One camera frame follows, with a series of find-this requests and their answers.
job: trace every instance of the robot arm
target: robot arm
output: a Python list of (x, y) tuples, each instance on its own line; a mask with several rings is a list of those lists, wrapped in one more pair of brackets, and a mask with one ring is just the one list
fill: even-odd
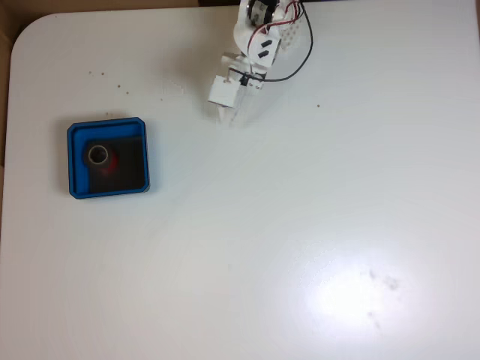
[(233, 30), (241, 54), (223, 54), (224, 74), (215, 77), (208, 97), (219, 106), (220, 120), (233, 121), (245, 96), (256, 95), (264, 82), (274, 81), (266, 79), (266, 74), (278, 53), (286, 51), (296, 40), (303, 15), (311, 37), (310, 22), (301, 0), (241, 0)]

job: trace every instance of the black wire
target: black wire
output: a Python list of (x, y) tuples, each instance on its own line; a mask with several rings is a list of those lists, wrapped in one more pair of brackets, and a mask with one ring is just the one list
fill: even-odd
[(305, 19), (307, 19), (308, 30), (310, 31), (310, 49), (308, 49), (307, 56), (305, 56), (300, 66), (297, 67), (297, 70), (293, 71), (289, 76), (281, 77), (279, 79), (263, 79), (262, 77), (255, 77), (253, 75), (250, 75), (249, 73), (244, 73), (243, 71), (234, 69), (232, 67), (230, 68), (230, 70), (233, 71), (234, 73), (241, 74), (244, 77), (247, 77), (248, 79), (263, 81), (264, 83), (279, 83), (280, 81), (285, 81), (294, 77), (303, 68), (303, 65), (305, 65), (305, 62), (307, 62), (308, 58), (310, 58), (310, 54), (312, 53), (312, 49), (314, 48), (314, 32), (312, 30), (312, 25), (310, 24), (310, 19), (308, 18), (308, 14), (307, 14), (307, 11), (305, 10), (305, 6), (303, 5), (303, 1), (300, 1), (299, 3), (303, 12), (298, 18), (305, 15)]

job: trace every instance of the blue square container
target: blue square container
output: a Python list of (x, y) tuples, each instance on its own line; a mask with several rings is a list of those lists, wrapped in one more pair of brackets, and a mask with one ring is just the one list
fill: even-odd
[[(100, 193), (91, 192), (89, 173), (91, 170), (84, 160), (87, 145), (99, 140), (113, 141), (134, 137), (139, 137), (142, 140), (142, 160), (145, 172), (145, 183), (142, 184), (141, 187), (128, 190), (106, 191)], [(78, 122), (72, 124), (68, 128), (67, 142), (68, 178), (70, 194), (72, 197), (76, 199), (87, 199), (90, 197), (142, 193), (150, 188), (146, 126), (140, 118), (119, 118), (106, 121)]]

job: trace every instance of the white table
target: white table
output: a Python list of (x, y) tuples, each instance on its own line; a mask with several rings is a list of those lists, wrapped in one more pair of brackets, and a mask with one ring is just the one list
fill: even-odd
[[(311, 60), (240, 128), (206, 102), (236, 7), (57, 14), (22, 33), (0, 359), (480, 357), (474, 0), (307, 10)], [(68, 126), (127, 116), (147, 124), (151, 190), (74, 199)]]

